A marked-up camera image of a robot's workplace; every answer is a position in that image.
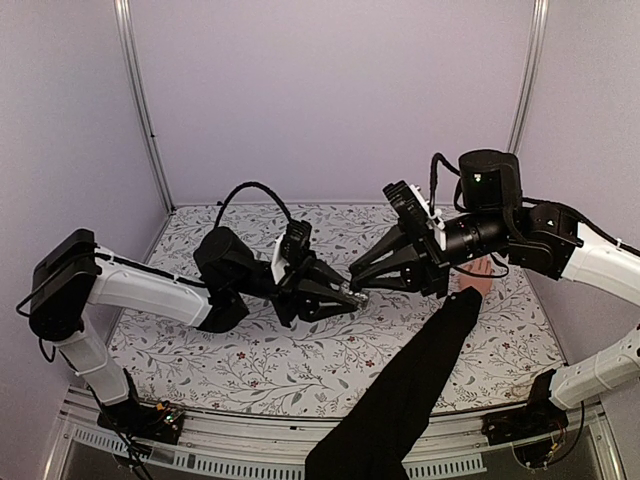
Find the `table surface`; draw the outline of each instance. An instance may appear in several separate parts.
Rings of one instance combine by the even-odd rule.
[[[297,205],[313,227],[312,247],[348,277],[347,267],[396,222],[386,205]],[[192,254],[213,228],[218,207],[183,207],[172,216],[150,264],[197,275]],[[455,212],[445,210],[445,216]],[[270,205],[236,205],[222,222],[270,258],[285,219]],[[253,414],[343,417],[384,365],[441,301],[420,294],[371,291],[364,311],[307,324],[280,325],[268,302],[246,297],[251,314],[231,332],[211,334],[170,319],[124,311],[110,343],[142,397],[191,408]],[[494,280],[478,325],[434,414],[526,400],[533,378],[562,364],[535,293],[517,267]]]

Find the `black sleeve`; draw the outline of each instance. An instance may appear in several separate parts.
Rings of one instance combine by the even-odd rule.
[[[429,424],[482,295],[452,294],[389,362],[344,420],[309,454],[307,480],[405,479],[402,459]]]

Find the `black cable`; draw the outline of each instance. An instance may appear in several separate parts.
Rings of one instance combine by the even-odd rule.
[[[85,252],[69,257],[65,262],[62,263],[62,265],[56,268],[44,282],[38,285],[38,287],[33,292],[27,295],[18,305],[16,305],[16,313],[23,317],[29,318],[30,315],[27,312],[22,311],[22,307],[29,303],[33,299],[33,297],[38,295],[47,285],[53,282],[67,267],[69,267],[69,265],[83,258],[94,257],[95,255],[95,252]]]
[[[498,265],[499,267],[505,268],[506,270],[503,273],[500,273],[498,275],[485,275],[483,273],[474,273],[474,272],[470,272],[468,270],[465,270],[464,268],[460,268],[457,266],[453,266],[451,267],[453,270],[455,270],[458,273],[461,273],[462,275],[467,275],[469,277],[473,277],[473,278],[492,278],[492,279],[498,279],[498,278],[504,278],[507,275],[509,275],[509,265],[501,262],[500,260],[498,260],[495,255],[493,253],[490,253],[489,256],[493,259],[493,262]]]
[[[276,202],[278,207],[280,207],[280,210],[282,210],[282,213],[284,213],[284,216],[287,217],[287,221],[288,222],[291,221],[291,218],[292,218],[291,212],[289,212],[289,209],[284,204],[282,199],[276,194],[276,192],[274,192],[269,187],[267,187],[266,185],[260,182],[245,182],[245,183],[241,183],[240,185],[235,187],[233,190],[231,190],[231,193],[227,195],[227,198],[224,199],[224,202],[222,202],[222,206],[220,207],[220,211],[218,212],[218,216],[216,217],[216,221],[213,225],[213,228],[217,228],[220,225],[220,220],[222,220],[222,215],[224,214],[224,211],[229,206],[229,203],[231,203],[231,200],[233,200],[233,197],[235,197],[238,194],[238,192],[246,188],[257,188],[259,190],[262,190],[267,195],[269,195],[271,199],[274,202]]]
[[[454,167],[443,154],[437,152],[431,158],[431,171],[429,174],[429,210],[430,214],[435,214],[436,189],[438,188],[438,163],[442,163],[447,170],[454,175],[460,176],[460,170]]]
[[[640,250],[632,247],[631,245],[627,245],[626,243],[622,243],[622,242],[620,242],[620,245],[618,245],[618,240],[616,238],[613,238],[611,235],[609,235],[607,232],[605,232],[600,227],[598,227],[595,223],[593,223],[591,220],[589,220],[583,213],[579,212],[578,210],[576,210],[573,207],[570,207],[569,205],[565,205],[564,203],[560,203],[560,202],[550,202],[550,201],[547,201],[547,200],[538,200],[537,198],[528,198],[528,197],[523,198],[522,201],[523,202],[527,202],[527,203],[531,203],[533,205],[540,205],[542,203],[548,203],[550,205],[556,205],[558,207],[561,207],[561,208],[567,210],[576,219],[578,219],[582,223],[586,224],[591,230],[593,230],[595,233],[597,233],[598,235],[603,237],[609,243],[612,243],[612,244],[618,246],[621,250],[629,252],[632,255],[636,255],[636,256],[640,257]]]
[[[98,404],[98,408],[100,409],[102,416],[107,420],[107,423],[109,424],[111,429],[114,432],[116,432],[116,435],[118,435],[122,443],[124,443],[125,447],[127,448],[127,455],[129,456],[129,461],[136,464],[136,465],[132,465],[131,471],[136,475],[136,477],[138,477],[141,480],[153,480],[153,477],[151,476],[147,468],[142,463],[142,460],[140,459],[140,454],[136,451],[136,449],[139,449],[140,446],[129,435],[123,434],[122,431],[115,426],[115,424],[111,421],[109,416],[106,414],[106,412],[102,408],[102,403],[100,403],[100,399],[98,398],[98,395],[96,395],[96,392],[93,390],[93,388],[89,387],[89,391],[91,392],[91,395],[93,395],[93,398]],[[146,479],[142,477],[142,475],[140,475],[140,472],[136,470],[137,468],[140,468],[144,472],[144,474],[147,477]]]
[[[571,452],[573,452],[573,450],[576,448],[576,446],[578,445],[578,442],[580,441],[580,437],[582,436],[582,431],[584,430],[584,417],[585,417],[584,402],[580,402],[580,405],[582,406],[582,414],[580,416],[580,427],[578,428],[578,433],[576,435],[575,440],[573,441],[573,443],[569,447],[569,450],[567,450],[563,456],[558,457],[558,458],[556,458],[554,460],[551,460],[549,463],[547,463],[547,466],[555,465],[556,463],[559,463],[562,460],[564,460],[565,458],[567,458],[571,454]]]
[[[51,275],[49,275],[49,277],[47,277],[47,279],[42,282],[40,285],[38,285],[38,287],[32,291],[29,295],[27,295],[17,306],[16,306],[16,313],[20,316],[23,316],[25,318],[29,318],[31,315],[25,311],[22,310],[22,307],[24,307],[27,303],[29,303],[31,300],[33,300],[33,298],[38,295],[38,293],[40,293],[47,285],[49,285],[51,282],[53,282],[66,268],[69,267],[69,265],[71,265],[74,262],[77,262],[78,260],[81,260],[83,258],[87,258],[87,257],[95,257],[95,258],[101,258],[102,260],[106,260],[106,261],[110,261],[110,262],[114,262],[114,263],[118,263],[120,265],[125,265],[127,267],[131,267],[131,268],[135,268],[137,270],[141,270],[143,272],[147,272],[147,273],[152,273],[154,275],[158,275],[160,277],[166,278],[168,280],[174,280],[177,283],[182,283],[184,285],[189,285],[192,287],[199,287],[199,288],[206,288],[206,284],[200,281],[196,281],[196,280],[191,280],[189,278],[186,277],[181,277],[181,276],[176,276],[173,275],[172,273],[169,272],[165,272],[164,270],[160,270],[159,268],[154,268],[154,267],[150,267],[148,265],[142,264],[142,263],[138,263],[138,262],[134,262],[132,260],[129,260],[127,258],[121,258],[121,257],[116,257],[116,256],[111,256],[111,255],[107,255],[106,253],[98,253],[98,252],[85,252],[85,253],[80,253],[78,255],[74,255],[72,257],[69,257],[64,263],[62,263],[62,265],[60,265],[60,267],[56,268],[53,273]]]
[[[462,196],[462,183],[460,179],[458,179],[458,183],[456,183],[456,190],[453,193],[453,206],[460,213],[469,213],[469,210],[460,205],[460,197]]]
[[[51,350],[51,356],[47,355],[47,352],[44,349],[43,340],[41,338],[38,338],[38,346],[40,347],[40,353],[42,353],[42,356],[44,357],[44,359],[49,363],[53,363],[53,361],[56,359],[57,349],[55,345],[53,346],[53,350]]]

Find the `lavender wall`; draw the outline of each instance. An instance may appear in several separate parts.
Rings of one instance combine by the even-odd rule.
[[[377,200],[428,160],[504,148],[533,2],[132,2],[177,203],[262,180],[287,200]],[[453,180],[443,175],[443,199]],[[245,199],[264,197],[247,193]]]
[[[525,192],[569,203],[640,245],[640,3],[550,2],[520,153]],[[560,343],[582,360],[638,324],[640,309],[578,284],[533,278]],[[603,396],[628,478],[640,478],[640,383]]]
[[[23,480],[42,475],[68,384],[13,312],[34,265],[80,226],[140,257],[163,211],[112,2],[2,2],[0,65],[0,477]]]

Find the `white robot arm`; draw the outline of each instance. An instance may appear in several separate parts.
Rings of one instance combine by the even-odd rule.
[[[84,315],[85,305],[144,311],[211,333],[231,330],[248,314],[241,293],[271,301],[285,326],[296,316],[314,322],[357,310],[366,296],[350,292],[347,281],[316,258],[310,233],[307,222],[290,220],[276,243],[276,281],[271,263],[255,259],[227,227],[215,227],[194,252],[202,279],[116,256],[95,243],[93,232],[80,229],[36,266],[34,290],[17,310],[29,318],[40,341],[51,342],[91,387],[103,426],[175,443],[181,409],[167,402],[156,408],[140,404],[130,375]],[[28,302],[30,313],[21,310]]]
[[[438,163],[460,177],[454,204],[461,215],[448,221],[434,207]],[[444,296],[451,269],[495,252],[510,264],[592,285],[640,305],[640,251],[569,206],[523,198],[515,155],[476,150],[462,155],[456,169],[436,154],[430,186],[429,201],[403,181],[383,189],[398,223],[350,266],[354,289]],[[490,443],[553,431],[566,426],[565,410],[638,376],[640,326],[576,365],[540,374],[527,406],[486,415],[484,431]]]
[[[576,248],[562,278],[598,287],[640,305],[640,258],[578,223]],[[640,324],[609,348],[575,365],[561,367],[551,380],[551,402],[564,410],[640,376]]]

